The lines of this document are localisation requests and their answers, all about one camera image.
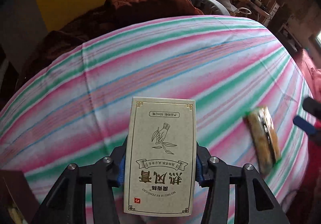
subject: brown blanket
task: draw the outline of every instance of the brown blanket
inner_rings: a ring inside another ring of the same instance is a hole
[[[19,89],[57,57],[82,43],[113,30],[144,21],[188,15],[203,15],[190,0],[106,0],[59,31],[51,31],[25,63]]]

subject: plastic wrapper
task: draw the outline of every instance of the plastic wrapper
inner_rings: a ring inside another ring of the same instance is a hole
[[[281,158],[278,136],[274,130],[271,115],[268,108],[264,106],[248,113],[247,119],[256,148],[260,172],[266,175]]]

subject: striped tablecloth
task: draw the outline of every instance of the striped tablecloth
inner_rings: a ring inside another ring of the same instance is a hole
[[[225,16],[177,17],[132,25],[82,44],[27,82],[0,113],[0,166],[22,170],[42,201],[69,163],[95,163],[123,143],[133,96],[196,100],[197,140],[228,164],[258,169],[242,117],[267,105],[282,160],[265,178],[281,202],[297,189],[307,137],[292,119],[310,90],[280,42],[261,24]],[[86,196],[92,220],[90,189]],[[122,189],[115,189],[123,223]],[[200,223],[207,189],[195,185],[190,217]],[[234,188],[229,222],[233,222]],[[144,218],[163,223],[163,218]]]

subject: gray panel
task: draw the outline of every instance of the gray panel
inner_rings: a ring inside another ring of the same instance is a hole
[[[7,0],[0,9],[0,44],[20,73],[38,42],[48,34],[36,0]]]

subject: silver bolt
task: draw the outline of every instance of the silver bolt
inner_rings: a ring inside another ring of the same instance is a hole
[[[71,163],[71,164],[68,165],[68,170],[74,170],[74,169],[76,169],[76,167],[77,167],[76,164]]]
[[[111,158],[110,157],[104,157],[103,159],[102,159],[102,161],[104,162],[104,163],[111,163]]]
[[[219,159],[217,157],[211,157],[210,158],[210,162],[212,163],[218,163],[219,162]]]
[[[247,169],[248,171],[252,171],[252,170],[254,169],[254,167],[253,167],[252,164],[247,163],[247,164],[245,165],[245,169]]]

